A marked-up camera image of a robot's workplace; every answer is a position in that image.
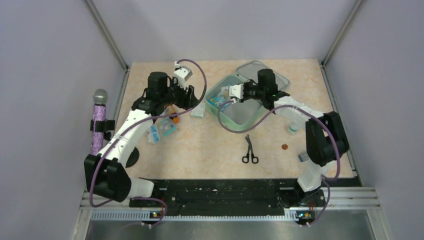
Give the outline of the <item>white gauze packet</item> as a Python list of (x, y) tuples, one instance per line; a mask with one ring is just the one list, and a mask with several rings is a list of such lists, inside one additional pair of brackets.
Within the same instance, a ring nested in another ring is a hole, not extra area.
[(206, 112), (206, 104), (204, 102), (199, 103), (190, 113), (191, 117), (203, 118)]

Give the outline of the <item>blue small clear packet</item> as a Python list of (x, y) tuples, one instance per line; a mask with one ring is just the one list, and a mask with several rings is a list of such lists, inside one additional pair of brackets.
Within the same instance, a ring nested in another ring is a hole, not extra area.
[(149, 127), (149, 129), (147, 130), (147, 137), (148, 142), (151, 144), (158, 144), (161, 141), (160, 133), (155, 125)]

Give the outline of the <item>white bottle green label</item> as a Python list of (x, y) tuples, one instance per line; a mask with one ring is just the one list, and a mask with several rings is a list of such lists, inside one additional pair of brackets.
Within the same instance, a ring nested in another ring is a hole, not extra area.
[(290, 135), (296, 135), (297, 132), (299, 131), (299, 129), (300, 129), (300, 126), (297, 123), (291, 122), (290, 125), (287, 128), (287, 132)]

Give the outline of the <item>blue cotton swab packet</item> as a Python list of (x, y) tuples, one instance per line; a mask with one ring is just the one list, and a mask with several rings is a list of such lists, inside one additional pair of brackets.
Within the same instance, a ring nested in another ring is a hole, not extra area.
[(231, 98), (227, 94), (217, 94), (216, 96), (210, 98), (208, 102), (215, 108), (219, 109), (225, 102), (229, 101)]

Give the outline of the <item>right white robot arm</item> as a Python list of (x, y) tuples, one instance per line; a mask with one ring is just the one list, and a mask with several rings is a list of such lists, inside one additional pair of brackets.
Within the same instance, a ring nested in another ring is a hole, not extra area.
[(341, 116), (335, 111), (312, 109), (279, 90), (276, 75), (269, 68), (259, 70), (257, 80), (243, 83), (241, 92), (242, 102), (258, 100), (270, 113), (285, 117), (304, 130), (309, 160), (297, 179), (293, 200), (299, 206), (307, 206), (323, 180), (337, 181), (340, 176), (341, 157), (350, 148)]

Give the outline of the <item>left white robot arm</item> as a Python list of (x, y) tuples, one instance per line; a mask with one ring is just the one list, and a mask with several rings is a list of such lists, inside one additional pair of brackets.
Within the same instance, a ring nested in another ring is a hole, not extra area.
[(160, 193), (150, 180), (130, 177), (127, 163), (137, 153), (137, 144), (145, 132), (159, 118), (165, 118), (165, 108), (175, 105), (184, 112), (196, 107), (200, 100), (195, 97), (195, 88), (186, 85), (192, 71), (180, 67), (172, 76), (161, 71), (151, 72), (147, 88), (134, 101), (121, 128), (116, 131), (108, 144), (84, 160), (84, 170), (89, 196), (106, 198), (108, 202), (123, 202), (141, 197), (149, 207), (160, 202)]

